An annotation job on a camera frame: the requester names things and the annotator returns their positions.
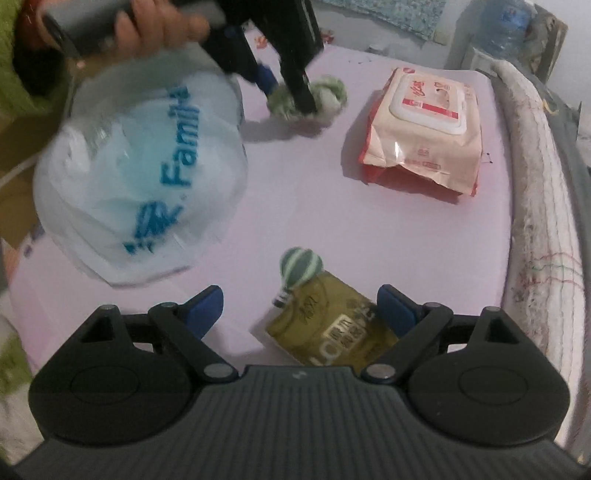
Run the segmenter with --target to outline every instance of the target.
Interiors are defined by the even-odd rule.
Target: green fuzzy sleeve
[[[42,115],[59,102],[56,92],[31,96],[14,71],[14,25],[21,4],[22,0],[0,0],[0,114],[9,118]]]

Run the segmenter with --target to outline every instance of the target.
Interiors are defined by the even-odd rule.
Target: metal screw
[[[367,367],[366,372],[372,378],[388,380],[396,375],[396,369],[392,365],[373,364]]]
[[[203,369],[203,373],[209,378],[227,378],[234,373],[234,369],[228,364],[210,364]]]

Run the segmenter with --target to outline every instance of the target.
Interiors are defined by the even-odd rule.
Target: pink tabletop
[[[278,72],[270,47],[256,54]],[[262,330],[274,314],[280,257],[294,246],[316,251],[327,270],[370,299],[390,283],[419,303],[439,301],[458,313],[500,305],[511,182],[505,127],[485,76],[445,72],[478,94],[488,155],[476,197],[456,197],[413,179],[395,189],[361,180],[357,158],[369,108],[392,70],[406,65],[327,46],[310,66],[310,79],[341,78],[349,104],[320,135],[269,119],[264,96],[243,83],[248,188],[227,235],[190,270],[141,288],[113,289],[76,271],[46,236],[38,240],[11,287],[15,326],[32,363],[42,366],[101,304],[145,312],[162,301],[185,302],[211,284],[221,286],[225,311],[205,342],[237,368],[286,363]]]

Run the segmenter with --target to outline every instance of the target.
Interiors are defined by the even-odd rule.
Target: green and white striped balloon
[[[290,248],[281,258],[283,288],[291,291],[322,272],[322,259],[307,248]]]

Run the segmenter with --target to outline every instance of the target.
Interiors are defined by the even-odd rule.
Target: white plastic lid
[[[407,122],[449,135],[467,130],[464,84],[422,73],[405,73],[390,103],[390,113]]]

